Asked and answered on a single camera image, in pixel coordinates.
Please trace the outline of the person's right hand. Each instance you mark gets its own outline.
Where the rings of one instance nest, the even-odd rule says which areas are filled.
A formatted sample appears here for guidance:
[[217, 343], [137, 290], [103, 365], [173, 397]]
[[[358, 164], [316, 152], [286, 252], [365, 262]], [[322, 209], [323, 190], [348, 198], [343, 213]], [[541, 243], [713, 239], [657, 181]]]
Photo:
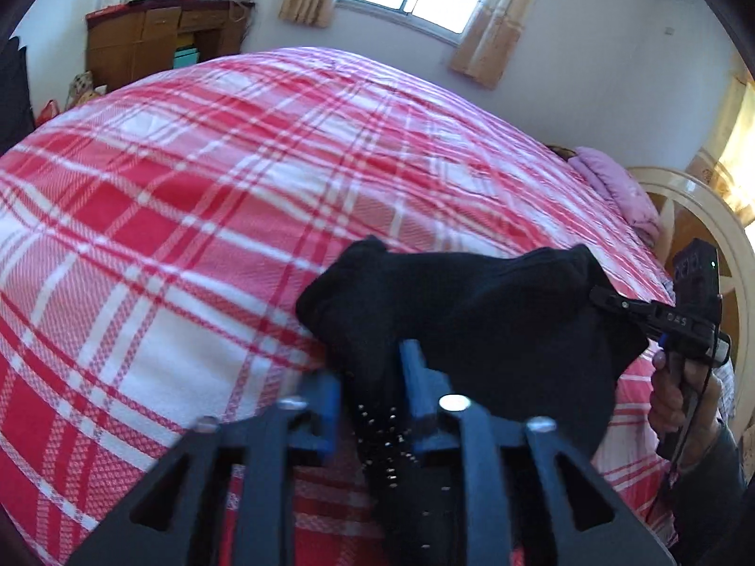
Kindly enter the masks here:
[[[683, 363], [685, 382], [697, 395], [696, 415], [690, 423], [686, 423], [685, 396], [678, 382], [673, 380], [671, 372], [668, 371], [668, 362]], [[722, 383], [708, 366], [689, 362], [677, 354], [669, 357], [663, 350], [658, 350], [654, 354], [653, 366], [653, 391], [650, 395], [647, 419], [660, 440], [669, 434], [687, 429], [687, 440], [677, 460], [677, 469], [682, 472], [699, 464], [721, 433], [718, 402], [722, 395]]]

